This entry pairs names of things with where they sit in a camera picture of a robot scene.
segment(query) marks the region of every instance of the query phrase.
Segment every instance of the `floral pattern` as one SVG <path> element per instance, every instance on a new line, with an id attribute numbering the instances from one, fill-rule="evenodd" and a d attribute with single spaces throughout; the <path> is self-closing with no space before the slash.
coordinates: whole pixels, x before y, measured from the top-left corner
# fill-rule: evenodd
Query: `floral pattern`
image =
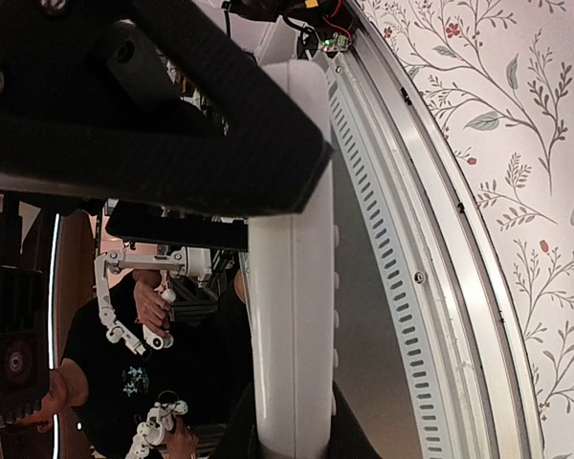
<path id="1" fill-rule="evenodd" d="M 574 2 L 358 1 L 430 108 L 489 229 L 546 457 L 574 459 Z"/>

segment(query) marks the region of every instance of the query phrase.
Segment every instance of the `ear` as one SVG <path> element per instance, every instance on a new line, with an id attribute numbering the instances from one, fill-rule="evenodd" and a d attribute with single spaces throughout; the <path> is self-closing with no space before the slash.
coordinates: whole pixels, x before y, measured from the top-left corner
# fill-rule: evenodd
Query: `ear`
<path id="1" fill-rule="evenodd" d="M 54 418 L 52 417 L 51 420 L 47 421 L 46 423 L 39 424 L 36 426 L 36 429 L 39 433 L 47 433 L 49 430 L 54 428 Z"/>

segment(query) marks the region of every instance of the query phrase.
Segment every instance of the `man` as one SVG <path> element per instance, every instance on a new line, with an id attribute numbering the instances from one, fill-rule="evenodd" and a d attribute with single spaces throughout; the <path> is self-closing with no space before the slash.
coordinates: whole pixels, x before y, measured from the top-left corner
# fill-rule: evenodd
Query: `man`
<path id="1" fill-rule="evenodd" d="M 110 291 L 117 317 L 139 337 L 143 324 L 158 335 L 166 334 L 170 307 L 155 291 L 161 280 L 157 272 L 136 270 Z M 238 272 L 219 297 L 217 313 L 195 328 L 173 323 L 173 346 L 142 357 L 122 342 L 108 341 L 98 302 L 90 301 L 73 319 L 61 365 L 51 372 L 42 409 L 16 425 L 36 425 L 46 431 L 53 416 L 70 407 L 97 451 L 117 459 L 129 451 L 138 423 L 156 402 L 184 400 L 188 426 L 226 423 L 253 377 L 244 300 Z M 189 459 L 195 450 L 197 439 L 185 424 L 180 421 L 175 434 L 168 436 L 171 459 Z"/>

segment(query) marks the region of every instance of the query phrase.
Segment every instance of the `white remote control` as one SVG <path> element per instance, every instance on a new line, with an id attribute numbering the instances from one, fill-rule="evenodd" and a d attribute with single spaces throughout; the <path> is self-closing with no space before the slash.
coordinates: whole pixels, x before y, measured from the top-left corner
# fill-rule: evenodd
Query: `white remote control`
<path id="1" fill-rule="evenodd" d="M 165 289 L 162 292 L 162 298 L 168 304 L 172 304 L 176 300 L 176 294 L 171 289 Z M 146 325 L 143 327 L 143 334 L 146 343 L 156 351 L 167 349 L 168 347 L 172 346 L 172 344 L 174 344 L 174 337 L 172 335 L 168 335 L 167 337 L 160 337 L 149 330 Z"/>

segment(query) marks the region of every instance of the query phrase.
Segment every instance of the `white robotic arm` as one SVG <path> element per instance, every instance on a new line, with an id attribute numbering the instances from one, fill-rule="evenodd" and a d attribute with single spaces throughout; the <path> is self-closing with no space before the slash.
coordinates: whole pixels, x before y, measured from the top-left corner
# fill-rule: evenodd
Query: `white robotic arm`
<path id="1" fill-rule="evenodd" d="M 108 286 L 108 272 L 120 273 L 125 269 L 168 271 L 172 277 L 193 277 L 198 284 L 203 285 L 212 275 L 210 251 L 208 249 L 193 249 L 183 247 L 171 255 L 137 255 L 123 251 L 110 251 L 100 255 L 95 261 L 96 288 L 98 294 L 99 319 L 107 328 L 106 337 L 116 343 L 120 339 L 134 354 L 144 354 L 144 344 L 120 322 L 111 302 Z M 170 289 L 162 294 L 162 298 L 172 303 L 176 296 Z M 153 349 L 160 350 L 170 347 L 174 341 L 172 336 L 159 337 L 143 327 L 144 340 Z"/>
<path id="2" fill-rule="evenodd" d="M 175 416 L 183 416 L 188 412 L 188 406 L 182 400 L 174 404 L 156 403 L 146 415 L 146 421 L 138 424 L 137 433 L 133 438 L 125 459 L 144 459 L 151 448 L 156 448 L 165 442 L 166 432 L 175 426 Z"/>

